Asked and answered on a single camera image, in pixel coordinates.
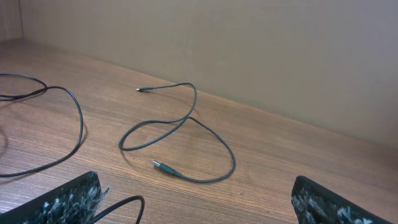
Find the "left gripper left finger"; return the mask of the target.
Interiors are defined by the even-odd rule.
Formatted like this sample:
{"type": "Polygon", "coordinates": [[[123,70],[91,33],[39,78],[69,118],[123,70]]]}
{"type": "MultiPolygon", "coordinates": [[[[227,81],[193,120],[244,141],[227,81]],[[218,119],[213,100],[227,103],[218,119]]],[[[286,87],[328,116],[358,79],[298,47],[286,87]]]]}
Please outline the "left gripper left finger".
{"type": "Polygon", "coordinates": [[[92,223],[104,193],[96,172],[87,172],[1,214],[1,224],[92,223]]]}

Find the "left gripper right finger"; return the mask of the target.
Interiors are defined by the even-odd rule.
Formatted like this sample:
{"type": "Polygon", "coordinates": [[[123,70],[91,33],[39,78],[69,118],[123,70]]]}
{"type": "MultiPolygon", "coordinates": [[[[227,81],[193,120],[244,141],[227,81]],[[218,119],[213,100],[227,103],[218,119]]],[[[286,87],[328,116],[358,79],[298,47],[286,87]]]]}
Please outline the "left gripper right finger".
{"type": "Polygon", "coordinates": [[[299,224],[391,224],[303,175],[296,177],[291,202],[299,224]]]}

